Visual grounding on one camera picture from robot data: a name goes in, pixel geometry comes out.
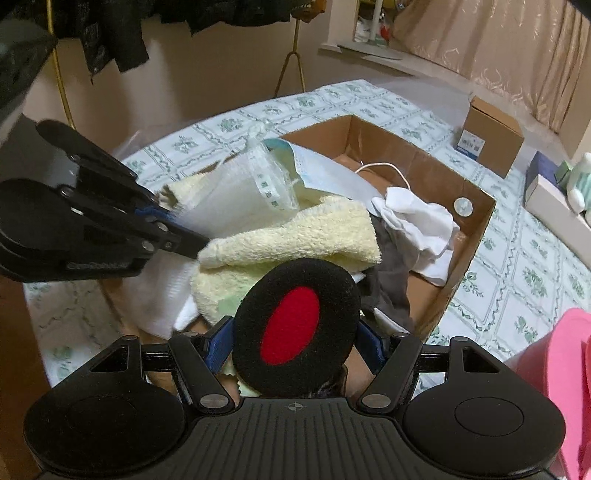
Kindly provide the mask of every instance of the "beige curtain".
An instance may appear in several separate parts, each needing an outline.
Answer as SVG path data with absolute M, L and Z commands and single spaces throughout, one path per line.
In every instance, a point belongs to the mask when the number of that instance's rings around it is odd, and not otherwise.
M 413 0 L 392 33 L 415 55 L 524 105 L 558 131 L 589 22 L 566 0 Z

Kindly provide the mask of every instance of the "pink object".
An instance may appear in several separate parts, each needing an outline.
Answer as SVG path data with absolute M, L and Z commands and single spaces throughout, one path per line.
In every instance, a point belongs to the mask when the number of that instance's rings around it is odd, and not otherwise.
M 566 435 L 558 458 L 569 480 L 591 479 L 590 336 L 591 315 L 570 309 L 552 332 L 506 362 L 562 413 Z

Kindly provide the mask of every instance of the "plastic bag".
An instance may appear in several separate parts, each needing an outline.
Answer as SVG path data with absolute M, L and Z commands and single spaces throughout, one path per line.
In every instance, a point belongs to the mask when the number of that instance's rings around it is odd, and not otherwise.
M 262 143 L 257 122 L 246 150 L 204 176 L 198 189 L 176 207 L 176 222 L 209 238 L 281 225 L 300 210 L 289 172 Z

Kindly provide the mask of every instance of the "hanging clothes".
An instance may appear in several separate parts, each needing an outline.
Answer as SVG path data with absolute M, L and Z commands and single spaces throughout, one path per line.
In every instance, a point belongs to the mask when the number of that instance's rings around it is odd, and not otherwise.
M 218 22 L 259 27 L 289 22 L 302 0 L 53 0 L 58 38 L 79 38 L 91 75 L 115 60 L 121 73 L 148 61 L 141 20 L 160 15 L 163 23 L 187 22 L 195 34 Z M 47 28 L 46 0 L 21 0 L 9 18 Z

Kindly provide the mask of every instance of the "bedsheet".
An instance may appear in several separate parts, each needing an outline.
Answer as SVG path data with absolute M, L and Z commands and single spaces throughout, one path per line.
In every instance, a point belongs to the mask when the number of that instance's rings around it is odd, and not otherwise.
M 364 80 L 268 100 L 198 122 L 131 155 L 124 163 L 152 191 L 241 150 L 250 124 L 271 120 L 269 136 L 354 114 L 426 150 L 497 199 L 476 256 L 429 343 L 463 335 L 500 359 L 544 336 L 571 307 L 589 310 L 591 274 L 522 207 L 524 176 L 502 179 L 452 146 L 454 130 L 429 111 Z M 48 378 L 65 378 L 119 336 L 96 281 L 25 286 Z M 422 390 L 442 381 L 422 376 Z

